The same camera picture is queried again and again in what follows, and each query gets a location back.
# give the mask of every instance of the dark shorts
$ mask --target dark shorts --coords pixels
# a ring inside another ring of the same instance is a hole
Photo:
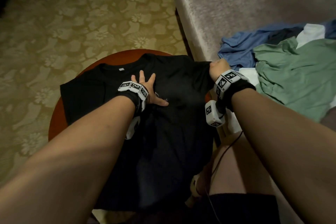
[[[280,224],[275,196],[215,194],[205,196],[192,209],[193,223]]]

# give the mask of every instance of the green fabric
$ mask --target green fabric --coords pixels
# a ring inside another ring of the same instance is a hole
[[[336,40],[318,39],[296,47],[292,37],[253,49],[257,91],[319,122],[336,95]]]

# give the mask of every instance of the hand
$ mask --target hand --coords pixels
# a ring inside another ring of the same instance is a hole
[[[213,81],[216,82],[222,73],[230,69],[229,63],[225,59],[220,59],[210,63],[209,73]]]
[[[132,75],[131,80],[133,82],[137,82],[135,75]],[[145,81],[145,75],[142,70],[140,70],[140,76],[139,76],[139,83],[146,87],[148,90],[149,96],[148,96],[148,103],[149,104],[156,104],[160,106],[167,106],[169,103],[161,98],[158,98],[154,92],[153,84],[155,82],[155,74],[152,74],[152,76],[149,78],[148,82]]]

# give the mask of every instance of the round table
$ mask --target round table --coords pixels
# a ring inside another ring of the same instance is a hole
[[[108,65],[125,65],[128,63],[132,63],[134,61],[137,61],[145,53],[153,53],[155,55],[161,55],[161,56],[171,56],[170,54],[165,53],[165,52],[146,50],[146,49],[127,50],[123,52],[117,52],[115,54],[111,54],[105,58],[102,58],[96,61],[95,63],[88,66],[86,69],[84,69],[78,76],[80,76],[85,71],[93,69],[95,66],[102,64],[102,63],[106,63]],[[208,102],[210,99],[211,99],[210,95],[207,94],[205,101]],[[51,116],[49,132],[48,132],[48,140],[50,141],[51,139],[53,139],[55,136],[57,136],[67,127],[68,125],[65,119],[62,98],[59,98],[55,106],[54,112]]]

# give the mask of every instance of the black t-shirt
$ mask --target black t-shirt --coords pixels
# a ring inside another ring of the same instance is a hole
[[[147,105],[142,112],[96,209],[136,211],[184,201],[192,176],[211,158],[215,129],[206,123],[204,99],[214,82],[209,62],[194,62],[188,56],[144,54],[127,65],[100,64],[61,85],[68,125],[115,97],[132,74],[138,80],[140,70],[146,80],[156,73],[154,91],[169,106]]]

